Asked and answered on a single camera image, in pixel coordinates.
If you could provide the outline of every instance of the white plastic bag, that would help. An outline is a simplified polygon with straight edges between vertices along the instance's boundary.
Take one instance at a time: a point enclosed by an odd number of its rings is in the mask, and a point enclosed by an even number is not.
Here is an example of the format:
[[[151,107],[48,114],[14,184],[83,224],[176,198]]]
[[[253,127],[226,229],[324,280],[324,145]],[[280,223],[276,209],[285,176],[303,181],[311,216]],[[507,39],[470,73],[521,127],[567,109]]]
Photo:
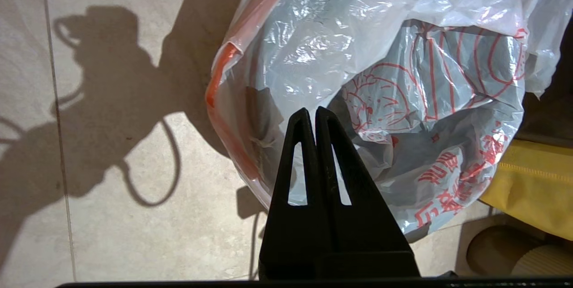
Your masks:
[[[572,2],[243,0],[207,109],[268,207],[288,118],[329,106],[403,232],[434,231],[489,184],[525,90],[551,80]],[[291,177],[289,202],[305,204],[296,152]]]

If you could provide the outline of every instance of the yellow fabric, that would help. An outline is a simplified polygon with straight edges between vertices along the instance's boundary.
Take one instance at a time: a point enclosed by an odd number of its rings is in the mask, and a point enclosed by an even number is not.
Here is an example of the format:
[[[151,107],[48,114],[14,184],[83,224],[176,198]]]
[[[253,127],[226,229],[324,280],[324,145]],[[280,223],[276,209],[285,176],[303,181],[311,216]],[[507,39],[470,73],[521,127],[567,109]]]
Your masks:
[[[514,140],[481,200],[573,241],[573,149]]]

